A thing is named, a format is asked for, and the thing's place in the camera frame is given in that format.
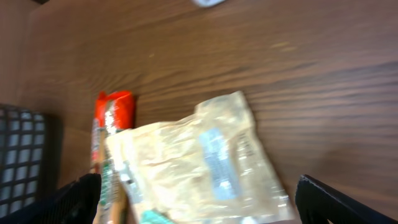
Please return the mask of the orange spaghetti packet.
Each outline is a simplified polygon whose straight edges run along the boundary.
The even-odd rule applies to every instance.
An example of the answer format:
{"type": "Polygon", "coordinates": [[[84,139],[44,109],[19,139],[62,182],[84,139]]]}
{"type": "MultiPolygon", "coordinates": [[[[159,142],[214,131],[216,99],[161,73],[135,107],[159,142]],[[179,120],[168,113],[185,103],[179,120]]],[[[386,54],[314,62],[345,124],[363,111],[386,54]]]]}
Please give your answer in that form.
{"type": "Polygon", "coordinates": [[[99,93],[91,131],[90,161],[90,172],[101,175],[100,199],[93,221],[95,224],[125,222],[127,195],[105,139],[131,128],[133,116],[134,97],[130,91],[99,93]]]}

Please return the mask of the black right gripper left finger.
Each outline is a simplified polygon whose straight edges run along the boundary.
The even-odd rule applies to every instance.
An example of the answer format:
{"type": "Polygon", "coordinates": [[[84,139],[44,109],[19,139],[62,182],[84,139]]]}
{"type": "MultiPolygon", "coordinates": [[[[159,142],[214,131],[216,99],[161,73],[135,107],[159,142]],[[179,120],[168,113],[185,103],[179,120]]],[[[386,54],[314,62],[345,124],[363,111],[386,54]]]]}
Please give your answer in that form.
{"type": "Polygon", "coordinates": [[[100,200],[101,175],[86,174],[53,195],[1,218],[1,224],[92,224],[100,200]]]}

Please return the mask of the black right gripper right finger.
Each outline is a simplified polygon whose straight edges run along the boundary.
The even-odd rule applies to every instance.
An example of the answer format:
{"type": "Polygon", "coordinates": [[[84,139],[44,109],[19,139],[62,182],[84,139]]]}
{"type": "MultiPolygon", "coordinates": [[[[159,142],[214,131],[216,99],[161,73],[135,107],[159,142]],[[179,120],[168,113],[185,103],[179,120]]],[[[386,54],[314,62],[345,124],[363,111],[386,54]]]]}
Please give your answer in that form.
{"type": "Polygon", "coordinates": [[[302,175],[298,181],[295,205],[302,223],[306,224],[397,224],[397,220],[309,175],[302,175]]]}

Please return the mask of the clear plastic pouch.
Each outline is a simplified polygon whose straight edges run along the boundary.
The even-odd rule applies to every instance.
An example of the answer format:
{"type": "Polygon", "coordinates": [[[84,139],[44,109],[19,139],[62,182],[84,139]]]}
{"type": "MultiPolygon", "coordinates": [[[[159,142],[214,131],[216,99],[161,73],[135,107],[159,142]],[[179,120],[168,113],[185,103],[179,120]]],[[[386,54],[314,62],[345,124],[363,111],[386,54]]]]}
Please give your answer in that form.
{"type": "Polygon", "coordinates": [[[174,223],[273,223],[294,210],[256,136],[242,92],[192,115],[106,138],[137,222],[155,210],[174,223]]]}

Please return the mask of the teal snack wrapper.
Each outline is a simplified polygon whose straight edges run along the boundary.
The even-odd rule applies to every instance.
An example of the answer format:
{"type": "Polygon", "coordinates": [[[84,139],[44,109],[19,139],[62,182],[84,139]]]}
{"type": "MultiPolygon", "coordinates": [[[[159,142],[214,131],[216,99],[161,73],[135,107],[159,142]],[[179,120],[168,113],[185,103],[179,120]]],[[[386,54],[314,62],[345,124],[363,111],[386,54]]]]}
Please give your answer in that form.
{"type": "Polygon", "coordinates": [[[173,221],[168,219],[163,214],[155,210],[146,210],[141,215],[140,224],[174,224],[173,221]]]}

